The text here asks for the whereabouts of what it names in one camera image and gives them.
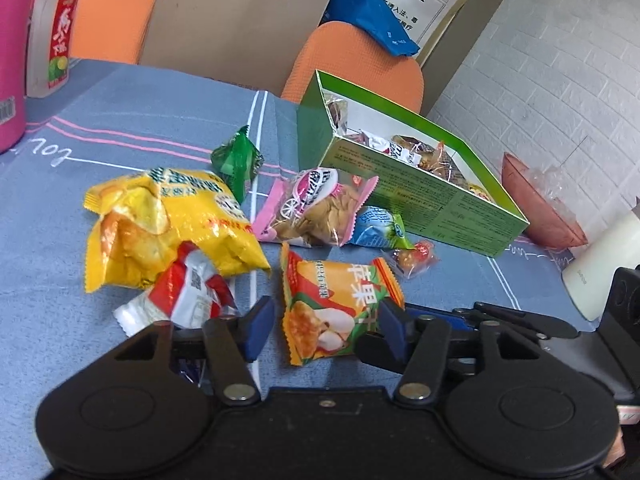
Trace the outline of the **right orange chair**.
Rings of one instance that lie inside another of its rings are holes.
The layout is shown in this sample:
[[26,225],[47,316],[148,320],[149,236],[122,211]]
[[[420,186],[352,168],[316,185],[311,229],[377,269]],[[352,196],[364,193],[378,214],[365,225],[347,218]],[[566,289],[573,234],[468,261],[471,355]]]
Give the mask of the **right orange chair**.
[[327,22],[309,36],[294,62],[281,98],[298,104],[317,70],[348,80],[417,113],[424,79],[411,56],[393,56],[360,28]]

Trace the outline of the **blue green small packet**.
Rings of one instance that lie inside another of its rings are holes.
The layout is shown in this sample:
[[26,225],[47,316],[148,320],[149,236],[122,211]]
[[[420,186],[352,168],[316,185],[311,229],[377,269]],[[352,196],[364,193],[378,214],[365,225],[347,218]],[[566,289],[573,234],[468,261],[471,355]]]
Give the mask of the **blue green small packet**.
[[348,244],[380,249],[412,249],[400,214],[377,206],[363,206],[356,214]]

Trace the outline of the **orange apple chips packet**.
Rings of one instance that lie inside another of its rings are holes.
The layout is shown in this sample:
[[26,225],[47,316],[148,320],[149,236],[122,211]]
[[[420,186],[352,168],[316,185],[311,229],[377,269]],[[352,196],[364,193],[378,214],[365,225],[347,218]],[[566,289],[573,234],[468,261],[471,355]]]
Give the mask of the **orange apple chips packet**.
[[384,299],[405,305],[404,292],[381,257],[367,264],[306,260],[283,244],[280,266],[282,327],[294,366],[349,356],[362,335],[378,331]]

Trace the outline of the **pink peanut snack packet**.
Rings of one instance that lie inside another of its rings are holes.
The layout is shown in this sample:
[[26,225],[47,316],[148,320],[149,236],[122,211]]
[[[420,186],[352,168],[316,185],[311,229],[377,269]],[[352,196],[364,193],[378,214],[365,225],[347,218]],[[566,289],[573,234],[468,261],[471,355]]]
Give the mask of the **pink peanut snack packet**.
[[256,214],[258,240],[300,247],[342,247],[352,237],[356,217],[378,184],[336,168],[317,167],[275,180]]

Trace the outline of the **yellow chips bag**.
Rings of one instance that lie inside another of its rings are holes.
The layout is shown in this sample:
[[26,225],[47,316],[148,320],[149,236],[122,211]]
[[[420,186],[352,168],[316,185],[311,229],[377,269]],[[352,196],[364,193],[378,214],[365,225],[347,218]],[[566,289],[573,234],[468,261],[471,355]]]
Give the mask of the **yellow chips bag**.
[[98,216],[87,240],[85,292],[104,285],[145,288],[191,242],[225,278],[270,264],[240,204],[211,172],[156,167],[89,188]]

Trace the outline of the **red white blue snack packet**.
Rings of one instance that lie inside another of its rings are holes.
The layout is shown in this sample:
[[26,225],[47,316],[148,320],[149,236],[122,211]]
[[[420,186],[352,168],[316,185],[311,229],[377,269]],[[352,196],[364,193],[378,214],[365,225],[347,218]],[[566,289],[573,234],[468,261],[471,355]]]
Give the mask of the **red white blue snack packet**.
[[192,242],[179,245],[177,258],[153,286],[114,311],[128,337],[160,321],[197,330],[210,318],[239,316],[227,282]]

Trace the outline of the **pink thermos bottle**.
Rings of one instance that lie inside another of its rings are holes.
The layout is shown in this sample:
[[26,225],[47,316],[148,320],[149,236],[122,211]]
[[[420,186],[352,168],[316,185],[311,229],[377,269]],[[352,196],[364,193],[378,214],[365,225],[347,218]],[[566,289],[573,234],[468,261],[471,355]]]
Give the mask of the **pink thermos bottle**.
[[23,136],[27,22],[32,0],[1,0],[1,151]]

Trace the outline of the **red plastic bowl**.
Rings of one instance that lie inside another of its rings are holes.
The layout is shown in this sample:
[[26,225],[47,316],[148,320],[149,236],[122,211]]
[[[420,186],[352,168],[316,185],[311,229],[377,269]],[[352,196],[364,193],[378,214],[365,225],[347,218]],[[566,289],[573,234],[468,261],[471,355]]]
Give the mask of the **red plastic bowl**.
[[575,222],[564,221],[538,194],[526,177],[529,169],[514,155],[503,154],[501,182],[514,203],[528,219],[525,234],[537,245],[551,249],[567,249],[588,244],[588,238]]

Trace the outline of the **blue tablecloth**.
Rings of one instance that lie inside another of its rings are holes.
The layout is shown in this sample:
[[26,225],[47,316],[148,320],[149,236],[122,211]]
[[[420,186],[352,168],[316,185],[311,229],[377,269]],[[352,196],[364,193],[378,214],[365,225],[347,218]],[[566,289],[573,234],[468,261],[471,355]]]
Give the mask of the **blue tablecloth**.
[[[276,177],[298,171],[297,106],[171,70],[96,61],[72,63],[70,81],[28,100],[22,142],[1,155],[1,479],[41,479],[50,464],[35,434],[40,401],[124,341],[113,311],[137,290],[85,294],[86,241],[96,215],[93,185],[154,167],[208,169],[209,153],[244,125],[265,163],[242,208],[262,209]],[[570,252],[519,237],[499,258],[435,244],[438,261],[401,281],[410,304],[451,310],[486,301],[556,316],[592,332],[567,296]],[[252,372],[270,387],[395,387],[397,376],[352,356],[288,364],[278,320]]]

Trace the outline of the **white thermos jug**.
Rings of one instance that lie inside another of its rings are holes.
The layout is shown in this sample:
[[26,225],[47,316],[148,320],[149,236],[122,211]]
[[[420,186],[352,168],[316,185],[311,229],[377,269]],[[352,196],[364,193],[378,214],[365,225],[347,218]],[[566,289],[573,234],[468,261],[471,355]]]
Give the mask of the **white thermos jug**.
[[589,322],[603,313],[615,271],[621,266],[638,266],[639,240],[639,204],[636,204],[562,271],[568,296]]

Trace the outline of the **small green candy packet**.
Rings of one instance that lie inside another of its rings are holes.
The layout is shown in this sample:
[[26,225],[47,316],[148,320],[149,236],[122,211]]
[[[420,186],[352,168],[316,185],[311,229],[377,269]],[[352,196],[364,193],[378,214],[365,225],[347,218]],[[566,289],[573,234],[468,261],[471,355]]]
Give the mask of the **small green candy packet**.
[[235,133],[225,144],[210,153],[213,172],[224,181],[239,204],[250,192],[264,156],[248,137],[248,125]]

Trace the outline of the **clear plastic wrap in bowl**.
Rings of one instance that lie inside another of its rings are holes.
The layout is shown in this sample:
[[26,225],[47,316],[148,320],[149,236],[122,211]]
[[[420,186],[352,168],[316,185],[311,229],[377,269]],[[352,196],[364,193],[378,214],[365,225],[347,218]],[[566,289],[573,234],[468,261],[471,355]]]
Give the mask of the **clear plastic wrap in bowl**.
[[564,221],[576,221],[574,211],[565,203],[568,197],[568,180],[559,167],[549,166],[545,170],[529,168],[525,171],[525,177]]

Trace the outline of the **green white cardboard box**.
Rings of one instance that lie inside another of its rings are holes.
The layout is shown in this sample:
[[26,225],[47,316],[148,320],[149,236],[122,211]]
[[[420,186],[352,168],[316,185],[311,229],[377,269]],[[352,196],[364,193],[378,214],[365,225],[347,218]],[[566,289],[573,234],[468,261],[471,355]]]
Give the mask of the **green white cardboard box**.
[[[357,142],[360,132],[428,146],[449,157],[463,182],[420,168],[402,148],[381,152]],[[497,257],[529,226],[468,144],[407,107],[321,70],[299,104],[297,141],[300,168],[375,177],[370,204],[400,214],[412,234]]]

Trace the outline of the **dark clear snack packet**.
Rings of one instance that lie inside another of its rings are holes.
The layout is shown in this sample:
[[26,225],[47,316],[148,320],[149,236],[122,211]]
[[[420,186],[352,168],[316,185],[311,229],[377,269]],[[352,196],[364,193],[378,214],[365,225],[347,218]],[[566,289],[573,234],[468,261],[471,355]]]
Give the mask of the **dark clear snack packet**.
[[465,190],[469,188],[468,181],[446,152],[445,144],[442,142],[433,148],[430,144],[411,136],[393,136],[392,140],[409,151],[411,162],[415,162],[418,168],[457,185],[459,188]]

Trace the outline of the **white im snack packet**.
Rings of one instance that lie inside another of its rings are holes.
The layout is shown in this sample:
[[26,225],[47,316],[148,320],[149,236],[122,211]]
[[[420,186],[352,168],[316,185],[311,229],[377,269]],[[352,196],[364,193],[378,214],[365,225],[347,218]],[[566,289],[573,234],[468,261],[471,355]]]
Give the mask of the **white im snack packet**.
[[413,167],[419,167],[422,162],[422,156],[411,148],[406,148],[396,141],[382,138],[382,136],[367,131],[348,130],[346,138]]

